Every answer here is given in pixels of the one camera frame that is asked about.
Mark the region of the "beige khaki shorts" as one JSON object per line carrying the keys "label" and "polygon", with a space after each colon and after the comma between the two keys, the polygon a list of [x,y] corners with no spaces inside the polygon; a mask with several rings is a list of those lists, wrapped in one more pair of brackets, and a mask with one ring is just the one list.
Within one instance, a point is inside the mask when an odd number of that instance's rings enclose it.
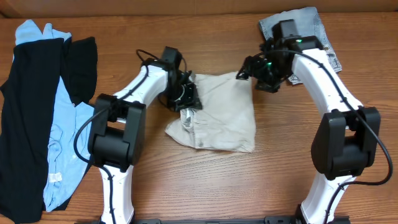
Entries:
{"label": "beige khaki shorts", "polygon": [[202,109],[184,109],[165,133],[195,149],[253,152],[256,121],[252,79],[238,80],[236,72],[195,75]]}

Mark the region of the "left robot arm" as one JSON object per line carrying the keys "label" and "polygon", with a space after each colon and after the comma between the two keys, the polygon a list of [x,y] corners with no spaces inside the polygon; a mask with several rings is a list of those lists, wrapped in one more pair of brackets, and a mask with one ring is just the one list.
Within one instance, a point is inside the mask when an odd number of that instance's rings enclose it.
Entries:
{"label": "left robot arm", "polygon": [[166,47],[161,57],[141,61],[139,74],[113,95],[101,94],[88,120],[88,152],[103,180],[104,209],[100,223],[133,223],[132,172],[144,148],[146,110],[161,96],[165,107],[179,112],[202,108],[185,59]]}

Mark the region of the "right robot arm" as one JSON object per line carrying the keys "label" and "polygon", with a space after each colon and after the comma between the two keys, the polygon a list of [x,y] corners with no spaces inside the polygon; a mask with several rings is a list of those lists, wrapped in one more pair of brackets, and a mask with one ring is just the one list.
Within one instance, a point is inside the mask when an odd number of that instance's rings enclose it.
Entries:
{"label": "right robot arm", "polygon": [[322,117],[311,146],[316,169],[306,199],[287,223],[349,223],[334,211],[349,184],[373,165],[381,117],[345,87],[319,39],[299,34],[294,20],[279,21],[261,53],[246,57],[236,78],[257,79],[256,89],[275,93],[295,75]]}

